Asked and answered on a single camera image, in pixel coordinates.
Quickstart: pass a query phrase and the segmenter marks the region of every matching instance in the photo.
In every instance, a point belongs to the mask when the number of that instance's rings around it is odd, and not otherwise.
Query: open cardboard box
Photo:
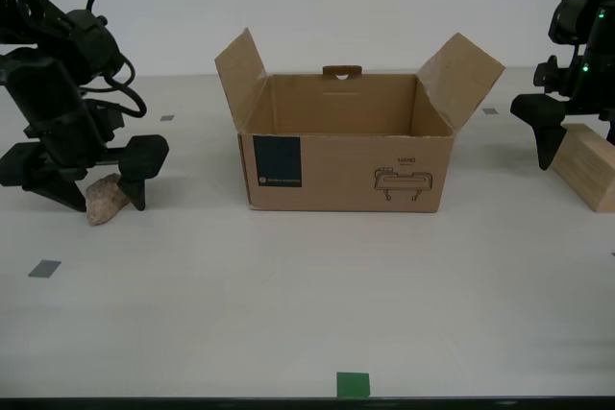
[[[268,75],[247,29],[215,62],[259,210],[437,211],[455,135],[504,71],[461,34],[416,75]]]

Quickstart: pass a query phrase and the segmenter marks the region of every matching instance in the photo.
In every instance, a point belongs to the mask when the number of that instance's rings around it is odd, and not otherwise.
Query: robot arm
[[[87,169],[118,164],[118,186],[138,209],[145,207],[144,181],[155,177],[168,153],[159,135],[134,137],[126,148],[108,148],[113,131],[124,127],[122,114],[143,117],[147,108],[129,85],[135,69],[121,54],[107,29],[107,19],[85,10],[64,13],[49,0],[0,0],[0,43],[35,44],[0,56],[0,84],[5,86],[38,142],[19,143],[0,159],[0,184],[24,190],[85,211],[75,184]],[[124,64],[131,78],[114,76]],[[109,88],[90,89],[103,77]],[[137,110],[116,103],[84,99],[88,92],[120,91]]]
[[[607,140],[615,144],[615,0],[561,0],[549,37],[557,44],[574,45],[575,52],[567,68],[558,67],[555,56],[539,64],[534,85],[569,100],[519,95],[510,109],[533,128],[543,170],[549,168],[566,134],[560,125],[566,115],[598,114],[610,122]],[[579,55],[583,44],[585,51]]]

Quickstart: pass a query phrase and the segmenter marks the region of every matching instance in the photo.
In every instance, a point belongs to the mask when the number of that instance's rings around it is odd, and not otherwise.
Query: wooden block
[[[615,146],[585,124],[564,127],[551,167],[594,211],[615,212]]]

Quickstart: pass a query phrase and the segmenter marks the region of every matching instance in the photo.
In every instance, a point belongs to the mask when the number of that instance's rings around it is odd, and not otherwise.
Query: white table
[[[0,396],[326,397],[336,372],[373,396],[612,393],[615,215],[538,169],[508,113],[531,70],[461,132],[436,214],[250,211],[217,78],[136,88],[150,113],[115,142],[171,146],[147,211],[93,229],[0,188]],[[2,153],[25,125],[2,93]],[[61,266],[29,278],[41,259]]]

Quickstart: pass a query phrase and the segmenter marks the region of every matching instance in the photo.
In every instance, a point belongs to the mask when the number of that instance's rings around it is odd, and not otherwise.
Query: rock
[[[119,179],[120,176],[113,173],[86,189],[86,217],[90,226],[107,223],[130,203],[128,197],[117,187]]]

